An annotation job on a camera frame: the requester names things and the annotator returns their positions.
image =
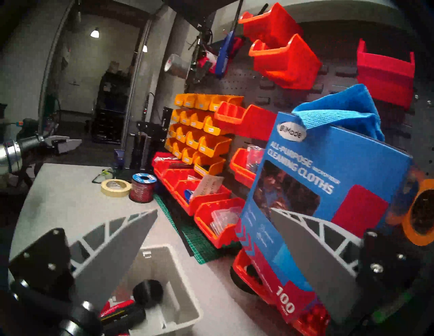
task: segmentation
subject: blue box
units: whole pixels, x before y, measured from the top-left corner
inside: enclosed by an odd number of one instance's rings
[[[300,214],[313,226],[327,222],[323,230],[338,226],[335,231],[356,242],[384,222],[411,165],[407,153],[361,134],[330,125],[306,130],[297,116],[277,115],[237,236],[286,322],[316,295],[273,225],[271,209]],[[346,265],[351,274],[352,265]]]

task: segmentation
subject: red wire spool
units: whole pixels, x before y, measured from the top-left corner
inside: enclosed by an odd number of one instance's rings
[[[137,203],[149,203],[154,199],[155,176],[145,173],[133,175],[131,183],[130,200]]]

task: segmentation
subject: masking tape roll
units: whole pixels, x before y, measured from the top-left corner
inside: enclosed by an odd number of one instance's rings
[[[131,184],[121,179],[107,179],[101,182],[101,192],[110,197],[125,197],[130,190]]]
[[[434,192],[434,179],[426,179],[419,184],[418,194],[414,198],[410,210],[407,212],[402,221],[402,228],[405,235],[413,244],[418,246],[426,246],[434,241],[434,218],[432,219],[433,226],[427,232],[421,234],[414,229],[411,217],[413,206],[418,201],[419,196],[427,190],[433,190]]]

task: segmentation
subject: ceiling light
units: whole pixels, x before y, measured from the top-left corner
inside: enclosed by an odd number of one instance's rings
[[[95,30],[90,34],[90,36],[95,37],[96,39],[99,38],[98,27],[95,28]]]

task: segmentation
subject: gray pegboard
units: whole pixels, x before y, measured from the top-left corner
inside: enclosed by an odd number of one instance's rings
[[[248,56],[251,41],[247,39],[229,64],[223,79],[207,76],[202,83],[192,87],[191,92],[242,95],[244,107],[255,104],[276,113],[290,112],[303,102],[340,92],[358,83],[356,52],[360,38],[366,41],[370,53],[409,61],[409,52],[414,51],[414,93],[418,99],[413,99],[408,111],[378,100],[375,100],[375,105],[381,117],[385,142],[410,153],[427,176],[434,175],[434,84],[426,79],[432,67],[428,64],[430,60],[422,56],[423,47],[406,32],[377,23],[324,21],[301,26],[304,40],[323,63],[312,90],[283,89],[253,71],[253,58]],[[230,160],[235,150],[245,143],[264,145],[257,140],[235,137],[227,159]]]

